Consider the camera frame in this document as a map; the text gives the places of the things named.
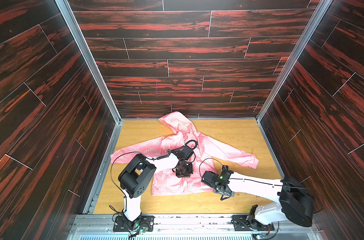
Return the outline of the pink hooded jacket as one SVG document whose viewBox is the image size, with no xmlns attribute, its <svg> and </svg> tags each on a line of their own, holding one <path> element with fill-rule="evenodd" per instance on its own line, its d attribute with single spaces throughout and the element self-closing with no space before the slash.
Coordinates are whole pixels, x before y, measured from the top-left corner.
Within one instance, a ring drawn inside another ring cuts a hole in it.
<svg viewBox="0 0 364 240">
<path fill-rule="evenodd" d="M 127 164 L 136 154 L 144 154 L 146 160 L 156 166 L 152 179 L 153 196 L 188 195 L 212 191 L 212 188 L 201 182 L 200 176 L 205 170 L 215 171 L 212 158 L 253 169 L 258 166 L 259 160 L 255 155 L 198 132 L 194 124 L 180 112 L 173 112 L 159 120 L 170 127 L 174 134 L 124 147 L 111 155 L 112 163 Z M 169 150 L 181 148 L 184 144 L 193 147 L 195 141 L 198 142 L 198 147 L 195 148 L 193 155 L 194 172 L 189 178 L 179 178 L 172 171 L 180 157 L 170 153 L 166 158 L 158 159 Z"/>
</svg>

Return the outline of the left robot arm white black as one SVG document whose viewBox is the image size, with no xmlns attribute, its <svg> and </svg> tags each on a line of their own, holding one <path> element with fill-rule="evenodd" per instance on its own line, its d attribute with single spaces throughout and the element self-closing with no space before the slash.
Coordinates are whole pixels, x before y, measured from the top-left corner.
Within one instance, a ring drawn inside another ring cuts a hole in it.
<svg viewBox="0 0 364 240">
<path fill-rule="evenodd" d="M 136 153 L 118 177 L 120 189 L 124 193 L 123 219 L 126 222 L 135 225 L 140 220 L 141 195 L 146 191 L 155 173 L 171 170 L 178 178 L 192 176 L 194 167 L 190 158 L 196 156 L 194 150 L 197 146 L 197 141 L 190 140 L 182 147 L 167 150 L 164 155 L 158 157 Z"/>
</svg>

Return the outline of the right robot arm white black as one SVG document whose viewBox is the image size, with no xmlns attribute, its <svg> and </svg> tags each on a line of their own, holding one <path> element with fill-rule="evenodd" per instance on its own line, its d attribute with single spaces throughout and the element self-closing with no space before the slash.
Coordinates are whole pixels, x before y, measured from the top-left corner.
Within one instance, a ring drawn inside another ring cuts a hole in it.
<svg viewBox="0 0 364 240">
<path fill-rule="evenodd" d="M 265 206 L 252 206 L 246 220 L 242 221 L 252 230 L 273 230 L 273 222 L 279 221 L 290 221 L 301 227 L 311 227 L 313 224 L 314 197 L 293 177 L 286 176 L 282 180 L 254 178 L 223 166 L 219 174 L 206 171 L 202 183 L 220 194 L 222 201 L 235 196 L 235 193 L 273 201 Z"/>
</svg>

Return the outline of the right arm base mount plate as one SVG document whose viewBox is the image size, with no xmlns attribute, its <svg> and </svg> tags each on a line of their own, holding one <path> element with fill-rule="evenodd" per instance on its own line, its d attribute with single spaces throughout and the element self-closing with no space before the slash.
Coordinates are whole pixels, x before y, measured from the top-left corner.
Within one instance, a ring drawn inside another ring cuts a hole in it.
<svg viewBox="0 0 364 240">
<path fill-rule="evenodd" d="M 275 230 L 273 224 L 264 225 L 254 217 L 249 217 L 248 215 L 233 215 L 231 223 L 234 226 L 236 232 L 244 232 L 244 231 L 265 231 L 271 232 Z"/>
</svg>

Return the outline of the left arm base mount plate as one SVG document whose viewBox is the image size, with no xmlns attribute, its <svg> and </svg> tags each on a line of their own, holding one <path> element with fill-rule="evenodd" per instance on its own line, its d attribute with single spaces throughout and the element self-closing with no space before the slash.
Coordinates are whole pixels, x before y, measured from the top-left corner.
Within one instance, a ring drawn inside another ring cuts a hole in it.
<svg viewBox="0 0 364 240">
<path fill-rule="evenodd" d="M 155 216 L 140 215 L 130 221 L 125 215 L 117 215 L 114 220 L 113 232 L 146 233 L 152 232 Z"/>
</svg>

